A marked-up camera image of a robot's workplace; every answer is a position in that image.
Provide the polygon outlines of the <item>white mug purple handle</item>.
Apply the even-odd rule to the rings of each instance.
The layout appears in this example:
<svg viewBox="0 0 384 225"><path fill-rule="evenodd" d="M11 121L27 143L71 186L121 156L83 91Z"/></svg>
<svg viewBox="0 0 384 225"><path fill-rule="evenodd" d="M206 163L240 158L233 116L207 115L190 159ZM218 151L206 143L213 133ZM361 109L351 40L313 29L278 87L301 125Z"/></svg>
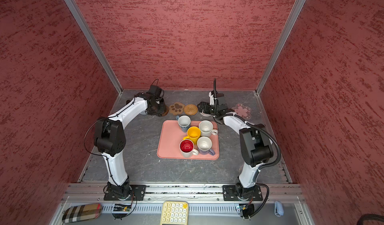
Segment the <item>white mug purple handle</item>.
<svg viewBox="0 0 384 225"><path fill-rule="evenodd" d="M216 154L213 150L213 143L208 137L200 137L197 141L197 146L200 155L214 156Z"/></svg>

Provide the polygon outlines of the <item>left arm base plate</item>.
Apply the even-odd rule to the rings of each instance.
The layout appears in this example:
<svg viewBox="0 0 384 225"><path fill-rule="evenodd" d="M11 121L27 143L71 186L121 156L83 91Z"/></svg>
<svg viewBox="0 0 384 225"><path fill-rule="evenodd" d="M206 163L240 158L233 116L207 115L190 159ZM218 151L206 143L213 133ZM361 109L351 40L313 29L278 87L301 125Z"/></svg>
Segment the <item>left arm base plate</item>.
<svg viewBox="0 0 384 225"><path fill-rule="evenodd" d="M122 201L128 202L136 199L137 201L142 201L146 193L146 185L130 185L130 191L126 197L118 195L112 190L112 188L106 186L104 188L104 201Z"/></svg>

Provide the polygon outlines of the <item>pink plastic tray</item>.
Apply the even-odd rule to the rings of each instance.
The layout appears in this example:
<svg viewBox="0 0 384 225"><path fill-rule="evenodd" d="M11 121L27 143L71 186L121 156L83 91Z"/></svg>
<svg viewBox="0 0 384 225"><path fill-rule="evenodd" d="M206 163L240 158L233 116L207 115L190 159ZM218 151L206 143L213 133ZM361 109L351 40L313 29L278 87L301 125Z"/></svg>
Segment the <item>pink plastic tray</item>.
<svg viewBox="0 0 384 225"><path fill-rule="evenodd" d="M213 150L216 153L212 155L192 155L190 158L183 157L180 152L180 142L187 134L183 133L176 120L166 120L162 126L162 132L159 140L157 155L163 159L187 159L187 160L217 160L220 156L219 137L211 135Z"/></svg>

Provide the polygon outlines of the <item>red interior white mug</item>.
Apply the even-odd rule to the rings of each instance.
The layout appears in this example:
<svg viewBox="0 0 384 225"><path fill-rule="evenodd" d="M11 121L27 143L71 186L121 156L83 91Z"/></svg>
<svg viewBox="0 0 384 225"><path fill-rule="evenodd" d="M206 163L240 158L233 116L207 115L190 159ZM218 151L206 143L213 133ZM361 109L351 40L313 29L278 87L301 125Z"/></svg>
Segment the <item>red interior white mug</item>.
<svg viewBox="0 0 384 225"><path fill-rule="evenodd" d="M183 158L190 158L192 156L199 155L199 151L195 149L194 143L189 139L181 141L179 149Z"/></svg>

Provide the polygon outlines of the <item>dark brown round coaster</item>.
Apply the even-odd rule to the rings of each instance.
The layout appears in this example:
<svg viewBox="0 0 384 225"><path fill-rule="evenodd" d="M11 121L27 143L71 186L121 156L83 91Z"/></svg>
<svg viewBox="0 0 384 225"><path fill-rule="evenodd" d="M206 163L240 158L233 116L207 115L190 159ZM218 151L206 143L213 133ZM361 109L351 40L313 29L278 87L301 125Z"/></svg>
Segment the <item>dark brown round coaster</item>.
<svg viewBox="0 0 384 225"><path fill-rule="evenodd" d="M165 117L169 113L169 108L166 106L165 111L162 113L162 117Z"/></svg>

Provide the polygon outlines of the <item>woven tan round coaster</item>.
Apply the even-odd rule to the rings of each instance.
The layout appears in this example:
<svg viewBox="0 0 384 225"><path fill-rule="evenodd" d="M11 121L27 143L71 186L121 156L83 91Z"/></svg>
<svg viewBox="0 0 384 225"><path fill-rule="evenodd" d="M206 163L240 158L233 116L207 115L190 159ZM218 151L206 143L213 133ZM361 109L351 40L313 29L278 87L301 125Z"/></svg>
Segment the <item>woven tan round coaster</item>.
<svg viewBox="0 0 384 225"><path fill-rule="evenodd" d="M188 116L193 116L198 113L198 107L193 104L186 105L184 107L184 113Z"/></svg>

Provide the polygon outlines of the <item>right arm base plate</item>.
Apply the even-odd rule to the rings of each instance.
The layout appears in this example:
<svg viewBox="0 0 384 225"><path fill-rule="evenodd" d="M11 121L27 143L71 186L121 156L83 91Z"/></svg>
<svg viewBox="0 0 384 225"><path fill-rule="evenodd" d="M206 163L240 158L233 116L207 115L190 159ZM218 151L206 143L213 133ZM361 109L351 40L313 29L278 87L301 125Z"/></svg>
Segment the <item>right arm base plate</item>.
<svg viewBox="0 0 384 225"><path fill-rule="evenodd" d="M243 188L240 183L235 185L223 185L224 201L262 201L263 196L260 186Z"/></svg>

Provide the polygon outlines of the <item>light blue patterned mug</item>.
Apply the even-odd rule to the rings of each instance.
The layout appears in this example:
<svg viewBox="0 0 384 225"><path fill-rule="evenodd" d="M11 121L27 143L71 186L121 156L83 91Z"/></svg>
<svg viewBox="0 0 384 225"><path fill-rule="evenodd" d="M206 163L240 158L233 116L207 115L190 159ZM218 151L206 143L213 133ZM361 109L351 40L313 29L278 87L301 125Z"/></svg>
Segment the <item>light blue patterned mug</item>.
<svg viewBox="0 0 384 225"><path fill-rule="evenodd" d="M188 129L191 127L191 118L188 116L176 116L178 125L183 133L187 133Z"/></svg>

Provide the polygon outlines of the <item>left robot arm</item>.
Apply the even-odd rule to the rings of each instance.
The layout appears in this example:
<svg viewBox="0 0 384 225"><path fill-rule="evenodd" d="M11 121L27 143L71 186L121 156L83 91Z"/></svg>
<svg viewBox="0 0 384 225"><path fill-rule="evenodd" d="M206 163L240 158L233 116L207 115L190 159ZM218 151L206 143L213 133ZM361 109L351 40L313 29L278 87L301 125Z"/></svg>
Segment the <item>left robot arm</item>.
<svg viewBox="0 0 384 225"><path fill-rule="evenodd" d="M109 174L107 192L124 200L131 194L129 176L123 161L126 126L139 114L163 117L168 113L163 98L139 93L129 103L95 123L94 146L104 157Z"/></svg>

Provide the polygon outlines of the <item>pink flower coaster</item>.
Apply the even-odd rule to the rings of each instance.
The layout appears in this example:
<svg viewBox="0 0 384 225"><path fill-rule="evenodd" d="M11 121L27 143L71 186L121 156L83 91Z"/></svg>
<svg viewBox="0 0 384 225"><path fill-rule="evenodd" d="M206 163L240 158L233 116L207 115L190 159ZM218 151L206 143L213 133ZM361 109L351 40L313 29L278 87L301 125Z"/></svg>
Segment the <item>pink flower coaster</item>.
<svg viewBox="0 0 384 225"><path fill-rule="evenodd" d="M247 107L243 104L236 104L232 109L242 118L249 120L252 115L252 109L250 107Z"/></svg>

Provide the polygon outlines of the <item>brown paw print coaster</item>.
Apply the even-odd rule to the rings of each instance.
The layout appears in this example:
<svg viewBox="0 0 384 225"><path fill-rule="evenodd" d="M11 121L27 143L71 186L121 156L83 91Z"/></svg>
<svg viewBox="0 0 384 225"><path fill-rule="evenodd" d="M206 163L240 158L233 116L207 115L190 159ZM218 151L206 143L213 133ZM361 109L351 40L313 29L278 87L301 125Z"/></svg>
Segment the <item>brown paw print coaster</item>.
<svg viewBox="0 0 384 225"><path fill-rule="evenodd" d="M169 112L173 116L181 115L184 112L185 105L180 102L175 102L174 104L169 106Z"/></svg>

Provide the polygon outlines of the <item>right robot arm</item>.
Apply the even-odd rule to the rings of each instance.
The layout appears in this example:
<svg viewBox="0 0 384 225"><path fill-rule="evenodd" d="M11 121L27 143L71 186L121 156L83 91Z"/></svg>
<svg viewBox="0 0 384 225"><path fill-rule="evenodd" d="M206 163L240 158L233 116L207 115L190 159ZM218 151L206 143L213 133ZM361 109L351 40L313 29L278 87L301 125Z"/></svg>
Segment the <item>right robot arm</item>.
<svg viewBox="0 0 384 225"><path fill-rule="evenodd" d="M245 164L239 175L238 187L241 192L253 188L256 185L260 168L274 156L272 140L268 136L265 126L246 121L226 106L219 110L215 105L200 102L197 107L199 112L213 115L239 134L241 154Z"/></svg>

